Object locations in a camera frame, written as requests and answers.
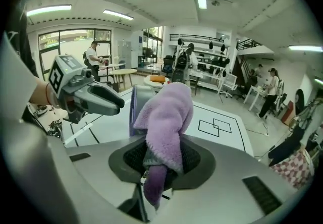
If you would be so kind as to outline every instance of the pink and white checkered bag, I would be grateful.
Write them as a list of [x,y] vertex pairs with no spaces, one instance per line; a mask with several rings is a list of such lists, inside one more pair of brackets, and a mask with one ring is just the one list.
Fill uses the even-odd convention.
[[308,152],[297,150],[285,160],[271,166],[277,174],[299,189],[314,175],[314,167]]

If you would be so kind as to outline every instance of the purple towel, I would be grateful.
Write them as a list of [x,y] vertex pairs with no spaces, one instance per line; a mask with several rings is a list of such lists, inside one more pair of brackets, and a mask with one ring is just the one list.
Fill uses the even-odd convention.
[[183,173],[179,134],[186,131],[192,117],[191,90],[176,82],[166,85],[150,99],[134,124],[136,129],[147,129],[146,142],[155,163],[149,167],[144,194],[155,207],[158,207],[164,190],[166,167],[178,174]]

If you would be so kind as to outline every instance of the ceiling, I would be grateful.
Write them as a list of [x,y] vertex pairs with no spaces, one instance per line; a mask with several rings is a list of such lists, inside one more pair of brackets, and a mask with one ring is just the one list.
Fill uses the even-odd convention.
[[[196,0],[27,0],[27,10],[50,5],[71,4],[64,12],[30,17],[29,24],[43,22],[75,23],[82,20],[117,24],[120,28],[143,29],[154,26],[201,25],[221,30],[236,29],[241,36],[253,38],[280,57],[302,60],[320,75],[323,53],[304,55],[290,52],[290,44],[323,45],[321,32],[302,0],[207,0],[207,10],[201,10]],[[211,3],[218,1],[219,6]],[[130,15],[132,21],[103,14],[109,9]]]

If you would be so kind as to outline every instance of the round white stool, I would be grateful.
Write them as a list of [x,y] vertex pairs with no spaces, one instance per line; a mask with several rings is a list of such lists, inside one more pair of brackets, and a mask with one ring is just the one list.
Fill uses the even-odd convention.
[[148,75],[146,78],[143,79],[143,83],[145,86],[150,86],[152,87],[152,89],[158,93],[165,85],[168,84],[169,82],[169,78],[165,77],[165,82],[164,83],[160,83],[160,82],[153,82],[150,80],[150,76]]

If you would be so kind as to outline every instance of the orange cushion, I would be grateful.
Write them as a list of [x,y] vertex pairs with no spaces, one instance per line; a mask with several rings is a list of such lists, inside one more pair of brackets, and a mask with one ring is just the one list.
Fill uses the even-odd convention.
[[150,81],[162,83],[162,82],[165,82],[165,76],[151,75],[150,76]]

